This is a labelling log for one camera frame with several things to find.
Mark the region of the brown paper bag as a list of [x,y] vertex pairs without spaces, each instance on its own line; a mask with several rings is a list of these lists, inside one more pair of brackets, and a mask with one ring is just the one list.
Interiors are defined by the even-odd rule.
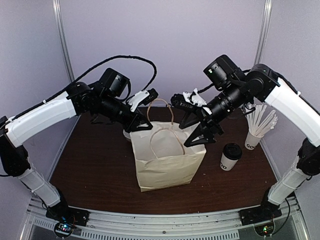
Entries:
[[203,144],[184,146],[196,127],[180,129],[173,119],[151,124],[129,134],[141,192],[189,184],[207,152]]

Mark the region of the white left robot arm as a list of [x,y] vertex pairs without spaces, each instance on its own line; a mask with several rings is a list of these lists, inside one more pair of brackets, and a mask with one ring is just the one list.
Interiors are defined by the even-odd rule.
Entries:
[[0,119],[0,159],[5,173],[19,179],[39,196],[61,222],[69,221],[72,211],[63,195],[31,166],[24,142],[56,123],[86,112],[120,123],[127,133],[151,130],[152,124],[138,106],[152,102],[158,93],[153,88],[141,90],[128,101],[121,100],[122,92],[130,86],[127,77],[108,68],[94,83],[71,83],[30,111]]

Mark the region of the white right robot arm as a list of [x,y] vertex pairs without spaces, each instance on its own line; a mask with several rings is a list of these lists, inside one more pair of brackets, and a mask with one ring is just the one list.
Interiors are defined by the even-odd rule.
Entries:
[[220,122],[236,108],[259,100],[280,111],[306,136],[297,157],[281,180],[265,192],[256,210],[259,220],[268,220],[276,208],[308,177],[320,172],[320,114],[279,73],[265,64],[241,70],[227,55],[216,58],[204,69],[219,94],[213,100],[203,100],[198,90],[175,94],[171,104],[185,115],[181,129],[195,126],[184,142],[186,147],[215,143],[222,134]]

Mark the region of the white paper coffee cup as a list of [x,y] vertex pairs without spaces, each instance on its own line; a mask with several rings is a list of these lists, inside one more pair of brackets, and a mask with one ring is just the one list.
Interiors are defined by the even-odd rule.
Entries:
[[220,168],[224,171],[230,171],[235,164],[238,162],[239,159],[231,159],[224,153],[222,153],[221,159],[220,159]]

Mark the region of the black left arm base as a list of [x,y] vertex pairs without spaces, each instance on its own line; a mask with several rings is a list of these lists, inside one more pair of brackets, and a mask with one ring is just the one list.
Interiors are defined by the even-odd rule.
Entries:
[[59,221],[61,223],[68,223],[70,225],[85,227],[89,220],[89,211],[73,208],[69,206],[54,206],[46,207],[47,218]]

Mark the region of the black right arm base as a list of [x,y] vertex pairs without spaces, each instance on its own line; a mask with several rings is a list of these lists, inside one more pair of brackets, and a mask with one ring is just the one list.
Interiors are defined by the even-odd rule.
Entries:
[[243,226],[271,221],[282,216],[282,212],[279,209],[271,210],[261,206],[242,209],[238,213]]

